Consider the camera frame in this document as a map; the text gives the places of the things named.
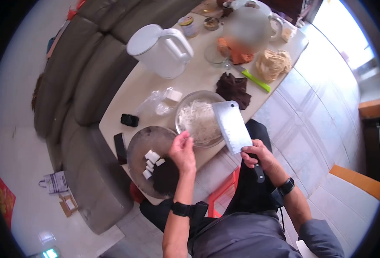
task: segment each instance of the green-handled knife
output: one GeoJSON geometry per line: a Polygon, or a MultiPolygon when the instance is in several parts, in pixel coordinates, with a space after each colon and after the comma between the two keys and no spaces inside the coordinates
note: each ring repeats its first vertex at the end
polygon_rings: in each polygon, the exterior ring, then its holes
{"type": "Polygon", "coordinates": [[[249,73],[249,71],[247,69],[244,69],[241,65],[235,65],[235,64],[233,64],[232,66],[234,67],[234,69],[236,69],[239,72],[241,72],[244,76],[246,76],[247,78],[249,78],[250,80],[252,80],[253,82],[255,82],[257,85],[259,85],[260,87],[262,87],[263,89],[265,89],[267,92],[271,91],[271,88],[270,88],[269,85],[267,85],[266,83],[262,82],[258,78],[256,78],[253,75],[251,75],[249,73]]]}

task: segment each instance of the forearm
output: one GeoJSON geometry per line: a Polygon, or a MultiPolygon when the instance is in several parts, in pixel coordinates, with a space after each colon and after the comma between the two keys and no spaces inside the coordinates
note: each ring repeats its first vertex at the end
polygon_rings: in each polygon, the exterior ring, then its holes
{"type": "MultiPolygon", "coordinates": [[[[196,171],[181,173],[173,202],[192,204],[196,171]]],[[[164,257],[187,257],[187,240],[190,231],[190,218],[173,214],[170,211],[163,237],[164,257]]]]}
{"type": "MultiPolygon", "coordinates": [[[[266,173],[275,187],[283,185],[290,176],[285,172],[282,166],[273,170],[272,173],[266,173]]],[[[296,232],[299,233],[299,229],[303,223],[312,219],[311,210],[309,204],[306,201],[302,191],[295,185],[293,190],[285,195],[285,209],[296,232]]]]}

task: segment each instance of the orange food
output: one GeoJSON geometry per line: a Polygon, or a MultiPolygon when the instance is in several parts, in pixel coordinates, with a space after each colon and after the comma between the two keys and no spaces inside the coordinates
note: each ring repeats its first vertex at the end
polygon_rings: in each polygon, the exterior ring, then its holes
{"type": "Polygon", "coordinates": [[[217,39],[218,51],[223,53],[224,48],[230,49],[230,59],[232,60],[234,65],[249,63],[253,60],[253,57],[254,57],[253,54],[242,54],[235,49],[231,49],[226,43],[226,40],[224,38],[218,38],[217,39]]]}

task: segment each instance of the smartphone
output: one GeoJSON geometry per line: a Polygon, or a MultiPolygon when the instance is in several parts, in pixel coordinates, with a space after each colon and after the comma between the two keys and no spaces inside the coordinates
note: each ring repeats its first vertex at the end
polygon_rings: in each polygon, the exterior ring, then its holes
{"type": "Polygon", "coordinates": [[[127,164],[127,151],[124,146],[124,136],[122,132],[114,136],[114,143],[118,162],[120,165],[127,164]]]}

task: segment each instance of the green knife handle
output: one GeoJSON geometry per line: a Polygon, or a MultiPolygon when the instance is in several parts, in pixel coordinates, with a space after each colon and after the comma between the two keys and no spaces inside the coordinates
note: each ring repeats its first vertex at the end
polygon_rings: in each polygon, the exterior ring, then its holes
{"type": "Polygon", "coordinates": [[[267,92],[270,92],[271,91],[271,88],[269,85],[267,85],[266,83],[262,82],[261,80],[259,80],[258,78],[254,77],[253,75],[251,75],[249,73],[248,70],[244,70],[242,72],[242,74],[244,76],[246,76],[247,78],[249,78],[250,80],[254,81],[257,85],[259,85],[260,87],[262,87],[263,89],[265,89],[267,92]]]}

